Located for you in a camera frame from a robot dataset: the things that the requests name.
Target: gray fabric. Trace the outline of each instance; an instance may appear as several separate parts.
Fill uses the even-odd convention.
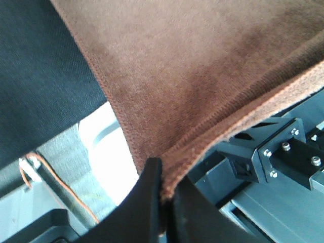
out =
[[[79,138],[77,125],[43,144],[38,151],[99,220],[105,218],[115,208],[91,172],[88,153]],[[41,167],[38,172],[86,227],[94,226],[92,217],[58,185],[45,168]],[[0,197],[22,184],[18,161],[0,170]]]
[[[106,98],[48,0],[0,1],[0,168]]]

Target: metal bolt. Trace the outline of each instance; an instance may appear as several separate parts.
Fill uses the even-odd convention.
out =
[[[292,135],[299,135],[299,130],[297,128],[292,129]]]
[[[289,151],[290,150],[290,144],[288,142],[282,143],[282,149],[284,151]]]
[[[322,163],[321,163],[320,157],[318,157],[318,156],[312,157],[312,165],[320,166],[321,164]]]
[[[275,171],[275,170],[271,171],[271,172],[270,172],[270,176],[271,176],[272,178],[277,178],[277,177],[278,177],[278,173],[277,173],[277,171]]]
[[[314,136],[312,136],[312,137],[311,137],[311,140],[313,140],[313,141],[316,142],[316,141],[317,141],[317,135],[315,134]]]
[[[269,149],[266,149],[264,152],[263,152],[263,155],[270,158],[272,156],[272,152],[269,150]]]

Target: orange wire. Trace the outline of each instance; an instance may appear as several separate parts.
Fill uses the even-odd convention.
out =
[[[25,175],[25,173],[24,173],[24,170],[23,170],[20,166],[19,166],[19,170],[20,170],[21,177],[22,177],[22,179],[24,180],[25,184],[26,184],[29,188],[31,188],[31,184],[30,184],[29,181],[27,180],[26,175]]]
[[[56,173],[54,172],[54,170],[52,169],[52,167],[46,162],[46,160],[40,156],[37,153],[28,153],[25,155],[26,158],[32,158],[32,157],[36,157],[45,167],[46,169],[51,173],[51,175],[54,177],[54,179],[65,189],[67,190],[71,196],[74,197],[74,199],[92,216],[92,218],[96,221],[96,223],[99,223],[98,218],[96,217],[96,215],[91,211],[91,209],[89,209],[89,207],[87,205],[85,205],[85,203],[83,201],[81,201],[77,195],[74,193],[74,191],[72,191],[72,189],[66,185],[59,177],[58,175],[56,175]]]

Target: black fabric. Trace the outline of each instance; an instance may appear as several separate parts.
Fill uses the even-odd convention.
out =
[[[0,1],[0,168],[106,98],[46,0]]]

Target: brown towel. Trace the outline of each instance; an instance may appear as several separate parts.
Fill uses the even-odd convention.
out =
[[[213,144],[324,86],[321,0],[52,0],[163,199]]]

